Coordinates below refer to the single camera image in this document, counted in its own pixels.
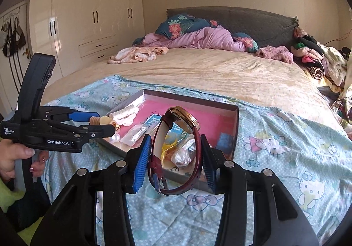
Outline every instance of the wristwatch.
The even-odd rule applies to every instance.
[[[161,153],[166,135],[168,131],[172,129],[174,123],[187,133],[193,134],[196,145],[196,158],[194,170],[189,179],[183,185],[175,189],[168,189],[163,174],[163,167],[161,166]],[[199,129],[200,126],[196,118],[180,106],[169,108],[161,117],[160,124],[153,140],[152,151],[148,163],[149,181],[157,192],[166,196],[179,195],[190,190],[196,183],[201,175],[203,165],[201,140],[198,132]]]

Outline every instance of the beige bedsheet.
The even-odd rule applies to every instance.
[[[278,107],[335,130],[343,130],[329,105],[298,65],[225,50],[177,48],[149,62],[99,62],[48,86],[42,104],[112,74]]]

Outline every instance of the human hand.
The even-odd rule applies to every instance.
[[[15,178],[15,160],[28,159],[35,154],[33,149],[22,144],[13,143],[11,140],[0,141],[0,177],[4,182]],[[49,152],[42,151],[38,155],[38,161],[32,163],[30,172],[34,177],[40,177],[45,168],[45,162],[49,159]]]

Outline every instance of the fingernail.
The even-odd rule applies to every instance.
[[[25,150],[25,153],[26,153],[26,155],[28,155],[28,156],[34,156],[34,154],[35,154],[36,152],[35,152],[35,150],[33,150],[33,149],[26,149],[26,150]]]

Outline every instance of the gray headboard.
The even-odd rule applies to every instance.
[[[246,33],[258,46],[290,46],[295,44],[293,31],[298,27],[298,18],[290,18],[276,13],[242,7],[185,7],[167,9],[167,17],[188,13],[206,20],[217,20],[220,25],[233,33]]]

